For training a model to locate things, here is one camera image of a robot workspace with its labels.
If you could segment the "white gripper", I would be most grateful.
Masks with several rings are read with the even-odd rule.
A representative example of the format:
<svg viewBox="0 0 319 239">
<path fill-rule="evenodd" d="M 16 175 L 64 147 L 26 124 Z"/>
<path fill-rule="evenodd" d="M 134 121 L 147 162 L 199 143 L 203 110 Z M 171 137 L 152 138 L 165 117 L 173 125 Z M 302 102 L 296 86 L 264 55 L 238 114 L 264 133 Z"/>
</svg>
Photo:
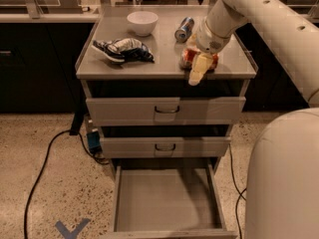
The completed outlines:
<svg viewBox="0 0 319 239">
<path fill-rule="evenodd" d="M 186 41 L 186 49 L 188 51 L 197 52 L 200 49 L 203 52 L 196 54 L 192 61 L 188 79 L 188 83 L 191 86 L 198 85 L 205 73 L 213 68 L 213 57 L 211 54 L 219 53 L 229 41 L 229 37 L 219 37 L 211 32 L 206 19 L 201 21 L 196 33 L 192 34 Z"/>
</svg>

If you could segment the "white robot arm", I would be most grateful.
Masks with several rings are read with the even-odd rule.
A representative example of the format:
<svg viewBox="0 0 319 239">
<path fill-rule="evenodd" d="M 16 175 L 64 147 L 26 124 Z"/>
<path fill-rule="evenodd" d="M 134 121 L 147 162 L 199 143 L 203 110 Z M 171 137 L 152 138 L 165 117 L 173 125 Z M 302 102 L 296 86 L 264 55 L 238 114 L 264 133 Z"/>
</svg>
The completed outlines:
<svg viewBox="0 0 319 239">
<path fill-rule="evenodd" d="M 217 0 L 195 43 L 215 54 L 251 23 L 307 102 L 257 138 L 246 182 L 245 239 L 319 239 L 319 29 L 279 0 Z"/>
</svg>

